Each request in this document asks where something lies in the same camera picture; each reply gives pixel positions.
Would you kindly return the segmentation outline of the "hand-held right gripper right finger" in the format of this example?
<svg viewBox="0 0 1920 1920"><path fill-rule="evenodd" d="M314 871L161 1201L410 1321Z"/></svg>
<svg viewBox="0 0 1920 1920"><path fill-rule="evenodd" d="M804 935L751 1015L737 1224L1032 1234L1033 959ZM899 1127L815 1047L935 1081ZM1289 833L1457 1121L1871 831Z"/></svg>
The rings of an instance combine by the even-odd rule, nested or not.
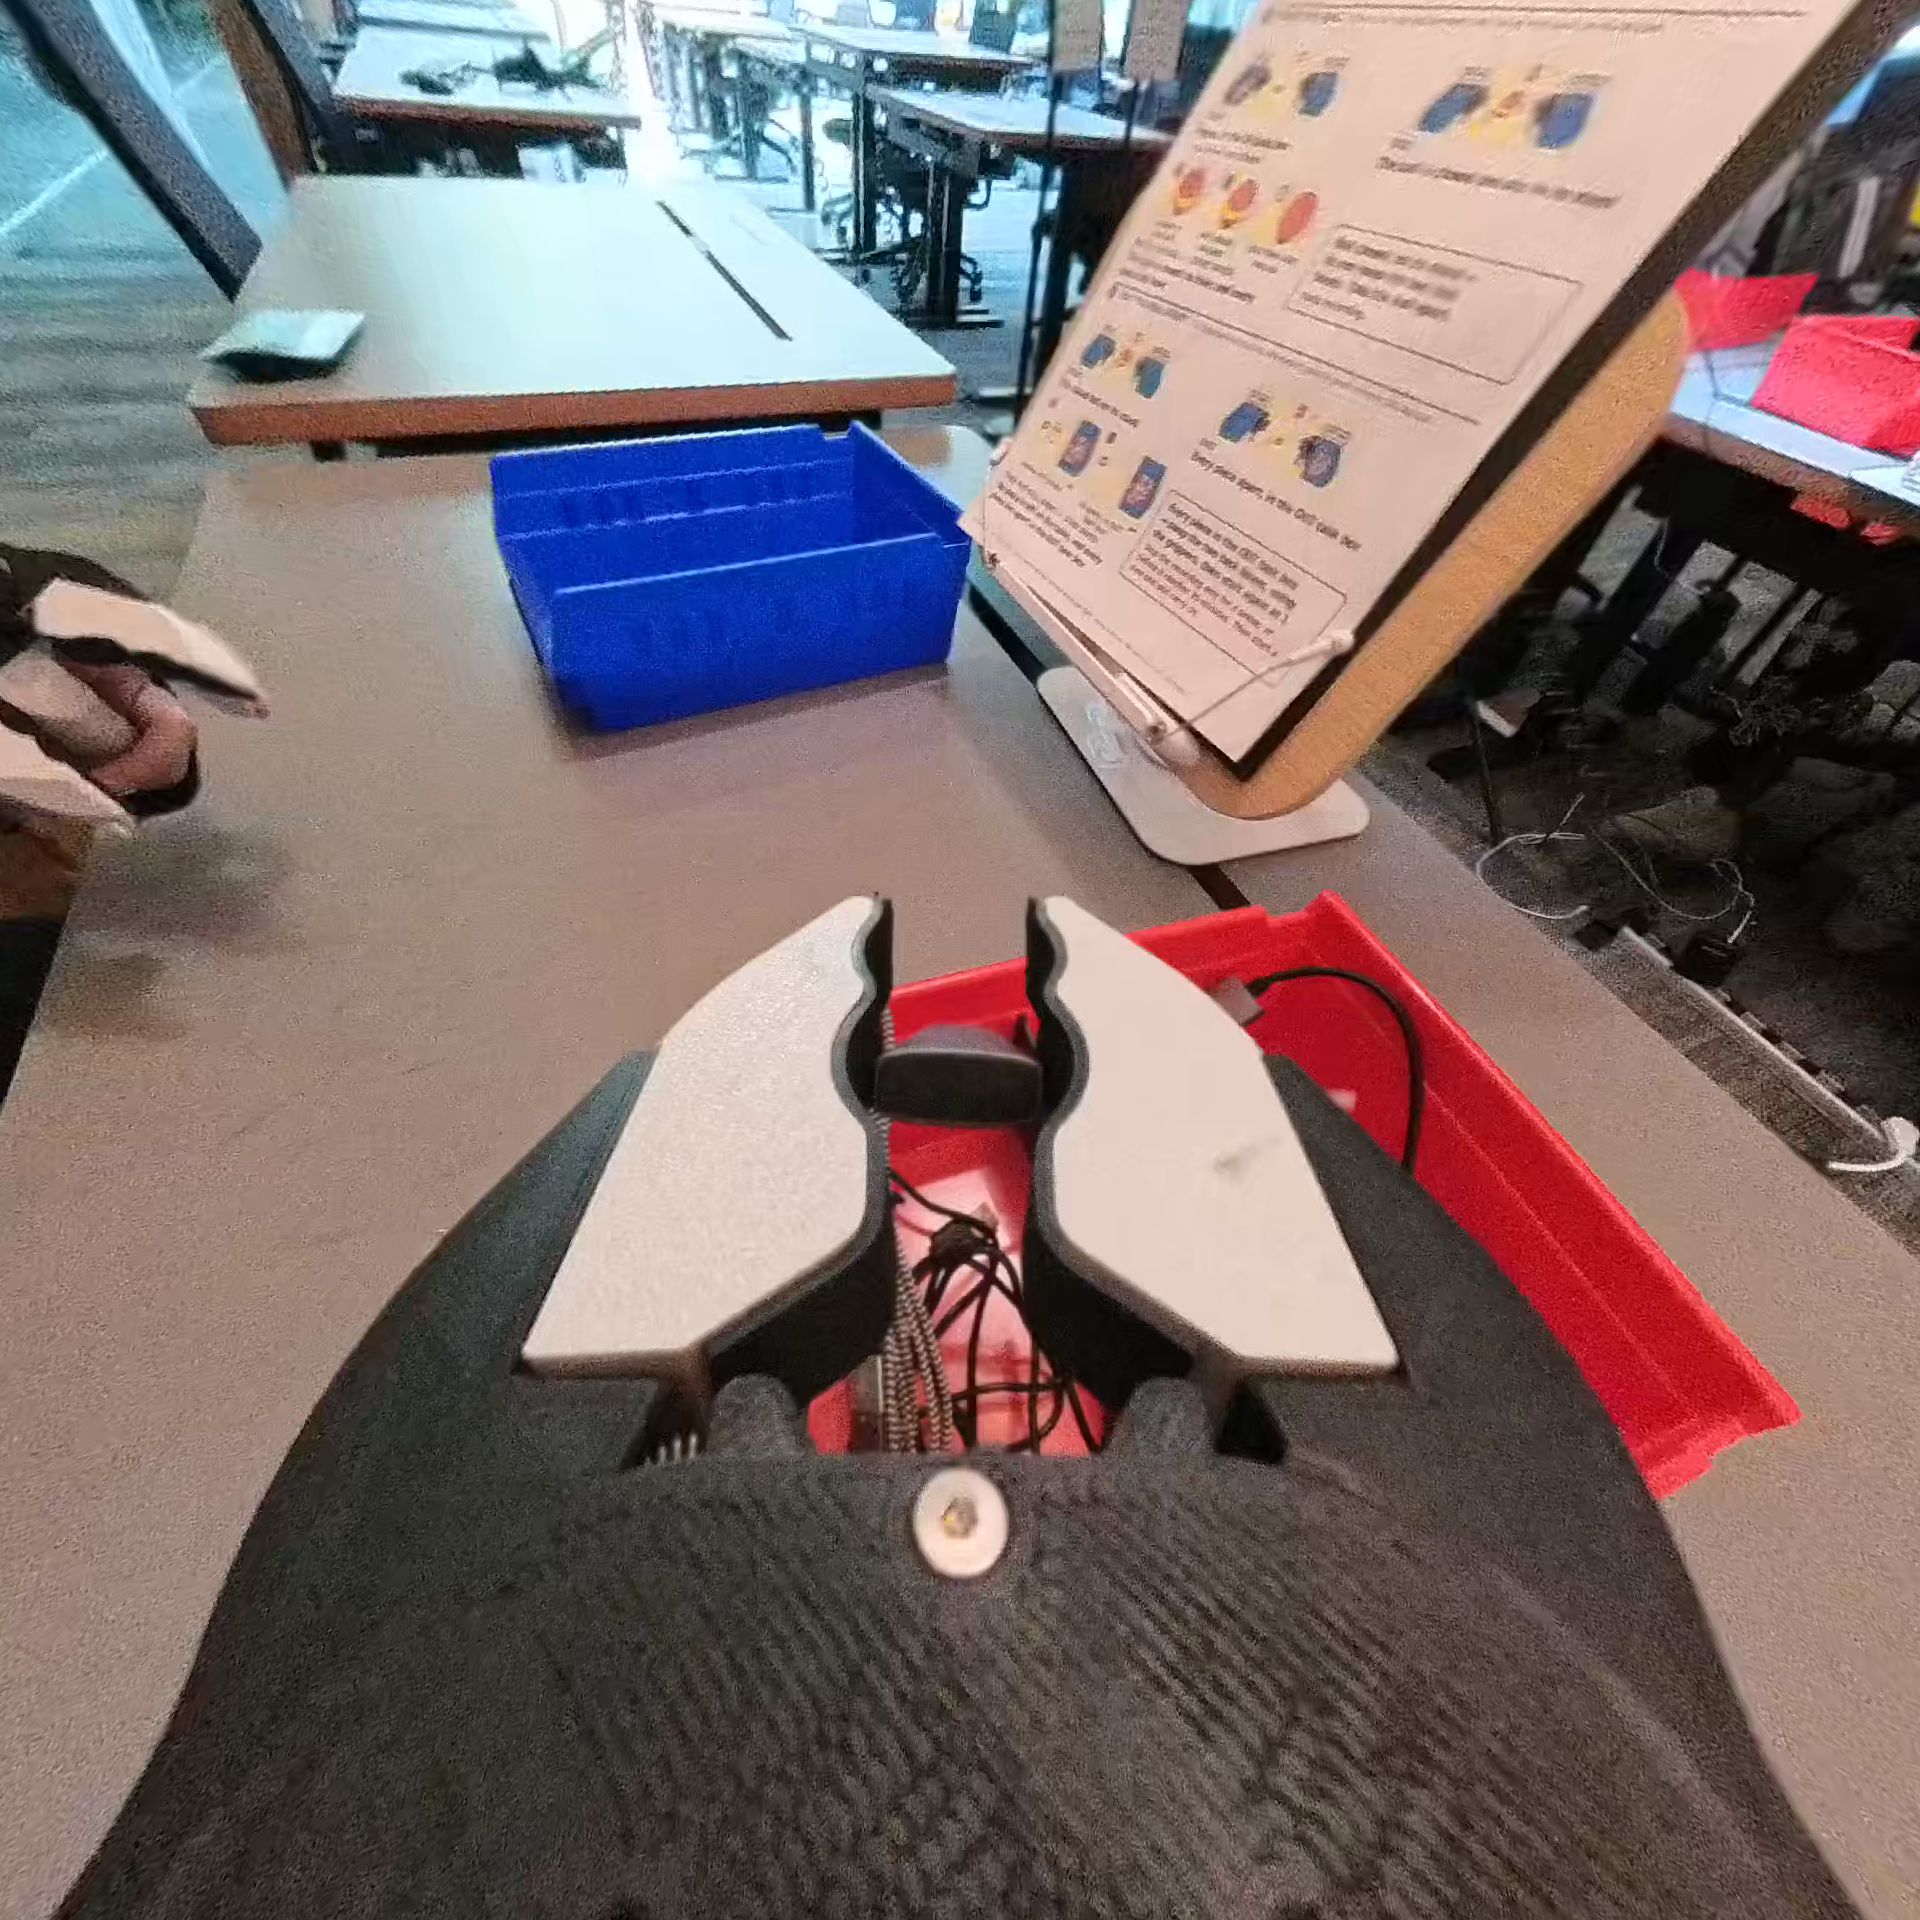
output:
<svg viewBox="0 0 1920 1920"><path fill-rule="evenodd" d="M1383 1311L1259 1044L1067 897L1027 908L1042 1116L1027 1321L1108 1412L1188 1383L1222 1426L1270 1379L1399 1371Z"/></svg>

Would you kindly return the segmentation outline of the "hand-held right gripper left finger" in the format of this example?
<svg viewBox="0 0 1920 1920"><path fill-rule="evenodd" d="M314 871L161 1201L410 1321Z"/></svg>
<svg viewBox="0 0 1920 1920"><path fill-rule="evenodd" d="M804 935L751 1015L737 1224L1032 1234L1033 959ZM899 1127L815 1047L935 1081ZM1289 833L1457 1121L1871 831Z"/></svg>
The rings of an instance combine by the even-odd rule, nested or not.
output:
<svg viewBox="0 0 1920 1920"><path fill-rule="evenodd" d="M521 1341L530 1377L649 1381L704 1418L747 1377L804 1408L879 1351L891 983L895 908L850 897L673 1024Z"/></svg>

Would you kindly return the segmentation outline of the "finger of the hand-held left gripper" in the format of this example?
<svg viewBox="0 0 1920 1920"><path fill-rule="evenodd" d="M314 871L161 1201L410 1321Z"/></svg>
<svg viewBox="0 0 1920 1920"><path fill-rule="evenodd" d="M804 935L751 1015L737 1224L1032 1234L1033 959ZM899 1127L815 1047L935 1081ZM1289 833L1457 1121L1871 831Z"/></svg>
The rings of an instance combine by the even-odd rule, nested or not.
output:
<svg viewBox="0 0 1920 1920"><path fill-rule="evenodd" d="M137 669L150 681L186 683L246 713L267 713L254 665L220 634L162 603L50 581L33 599L33 634L67 669Z"/></svg>

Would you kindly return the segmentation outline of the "black USB hub with cable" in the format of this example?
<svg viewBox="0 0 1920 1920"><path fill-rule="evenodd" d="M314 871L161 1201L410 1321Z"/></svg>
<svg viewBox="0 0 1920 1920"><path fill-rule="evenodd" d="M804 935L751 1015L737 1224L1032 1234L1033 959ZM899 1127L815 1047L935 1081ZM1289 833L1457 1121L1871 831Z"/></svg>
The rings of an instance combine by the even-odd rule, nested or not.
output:
<svg viewBox="0 0 1920 1920"><path fill-rule="evenodd" d="M1230 1010L1236 1024L1252 1026L1264 1018L1264 999L1271 992L1275 992L1283 985L1299 985L1308 980L1337 983L1343 987L1352 987L1356 992L1367 995L1391 1015L1392 1024L1398 1026L1407 1065L1407 1117L1399 1164L1408 1177L1415 1177L1419 1172L1419 1155L1425 1145L1428 1090L1427 1047L1414 1012L1407 1008L1407 1001L1399 995L1385 987L1385 983L1380 983L1378 978L1350 968L1308 965L1259 975L1250 980L1239 976L1225 976L1214 987L1214 996L1222 1007Z"/></svg>

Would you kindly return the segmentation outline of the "red plastic bin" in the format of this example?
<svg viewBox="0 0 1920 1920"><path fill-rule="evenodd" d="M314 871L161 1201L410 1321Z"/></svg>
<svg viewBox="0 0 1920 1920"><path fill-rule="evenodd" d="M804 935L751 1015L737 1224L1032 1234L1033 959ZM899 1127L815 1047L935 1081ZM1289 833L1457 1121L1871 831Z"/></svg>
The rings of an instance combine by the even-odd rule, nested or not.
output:
<svg viewBox="0 0 1920 1920"><path fill-rule="evenodd" d="M1786 336L1817 289L1817 272L1736 277L1682 272L1674 290L1688 317L1689 355L1734 353Z"/></svg>
<svg viewBox="0 0 1920 1920"><path fill-rule="evenodd" d="M1284 915L1243 906L1131 937L1204 991L1314 969L1259 999L1252 1037L1303 1068L1399 1160L1408 1071L1398 1023L1372 992L1322 975L1354 972L1392 992L1425 1044L1419 1186L1529 1298L1655 1498L1692 1487L1719 1453L1802 1421L1787 1387L1337 893ZM891 1012L902 1041L931 1024L1030 1041L1025 961L911 978L895 987ZM899 1123L889 1161L945 1210L988 1210L1019 1264L1032 1145L1018 1131Z"/></svg>
<svg viewBox="0 0 1920 1920"><path fill-rule="evenodd" d="M1856 449L1913 456L1918 317L1795 317L1772 351L1751 408Z"/></svg>

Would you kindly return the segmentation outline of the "person's left hand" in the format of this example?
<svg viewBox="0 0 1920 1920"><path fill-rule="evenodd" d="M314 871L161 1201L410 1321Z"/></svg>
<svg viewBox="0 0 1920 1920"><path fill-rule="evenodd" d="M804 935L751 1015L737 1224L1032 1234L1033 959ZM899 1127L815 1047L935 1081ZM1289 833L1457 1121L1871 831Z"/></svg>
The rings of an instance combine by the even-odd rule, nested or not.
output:
<svg viewBox="0 0 1920 1920"><path fill-rule="evenodd" d="M122 753L86 769L88 780L137 819L192 808L199 730L174 693L136 663L67 663L64 672L130 730Z"/></svg>

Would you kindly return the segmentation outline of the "dark grey pouch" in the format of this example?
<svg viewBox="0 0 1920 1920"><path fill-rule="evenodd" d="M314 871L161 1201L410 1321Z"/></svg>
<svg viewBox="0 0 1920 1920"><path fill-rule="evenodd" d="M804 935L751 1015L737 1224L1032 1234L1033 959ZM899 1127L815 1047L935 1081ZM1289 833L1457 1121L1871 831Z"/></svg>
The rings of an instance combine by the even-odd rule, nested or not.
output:
<svg viewBox="0 0 1920 1920"><path fill-rule="evenodd" d="M258 309L199 351L208 369L249 385L338 372L369 317L351 309Z"/></svg>

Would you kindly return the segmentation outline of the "black partition panel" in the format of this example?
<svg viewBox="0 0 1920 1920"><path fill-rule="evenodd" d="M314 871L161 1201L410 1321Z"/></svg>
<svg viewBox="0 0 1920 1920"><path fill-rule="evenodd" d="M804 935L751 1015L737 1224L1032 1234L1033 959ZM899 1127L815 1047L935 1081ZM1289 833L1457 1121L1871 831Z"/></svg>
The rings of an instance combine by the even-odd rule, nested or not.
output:
<svg viewBox="0 0 1920 1920"><path fill-rule="evenodd" d="M4 17L220 295L238 300L262 237L208 170L158 57L130 57L144 35L132 8L4 3Z"/></svg>

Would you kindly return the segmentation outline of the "blue plastic bin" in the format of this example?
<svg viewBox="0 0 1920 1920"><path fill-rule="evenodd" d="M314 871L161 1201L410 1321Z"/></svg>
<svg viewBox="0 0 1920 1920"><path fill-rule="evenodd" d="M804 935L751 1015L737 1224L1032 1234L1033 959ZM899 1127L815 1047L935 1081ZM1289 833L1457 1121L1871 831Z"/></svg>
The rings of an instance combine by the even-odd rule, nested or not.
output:
<svg viewBox="0 0 1920 1920"><path fill-rule="evenodd" d="M503 451L491 524L569 721L676 725L952 650L962 507L854 423Z"/></svg>

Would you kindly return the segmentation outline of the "brown-edged desk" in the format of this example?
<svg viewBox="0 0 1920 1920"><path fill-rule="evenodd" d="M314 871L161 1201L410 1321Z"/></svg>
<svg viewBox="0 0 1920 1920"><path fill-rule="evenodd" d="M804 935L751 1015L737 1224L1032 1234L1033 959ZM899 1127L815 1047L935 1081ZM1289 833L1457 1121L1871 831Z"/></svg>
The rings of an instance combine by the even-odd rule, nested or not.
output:
<svg viewBox="0 0 1920 1920"><path fill-rule="evenodd" d="M388 140L404 172L578 184L625 173L649 111L601 39L430 32L360 20L330 79L360 129Z"/></svg>
<svg viewBox="0 0 1920 1920"><path fill-rule="evenodd" d="M204 363L218 449L635 436L873 423L950 404L953 363L726 184L300 181L233 315L361 317L337 371Z"/></svg>
<svg viewBox="0 0 1920 1920"><path fill-rule="evenodd" d="M1108 228L1131 204L1171 146L1171 133L1042 99L992 91L875 87L875 107L889 149L912 159L929 179L919 289L904 311L932 330L970 325L962 287L966 216L974 186L992 159L1030 160L1062 187L1064 216L1048 240L1041 311L1048 325L1066 311L1073 236L1094 225Z"/></svg>

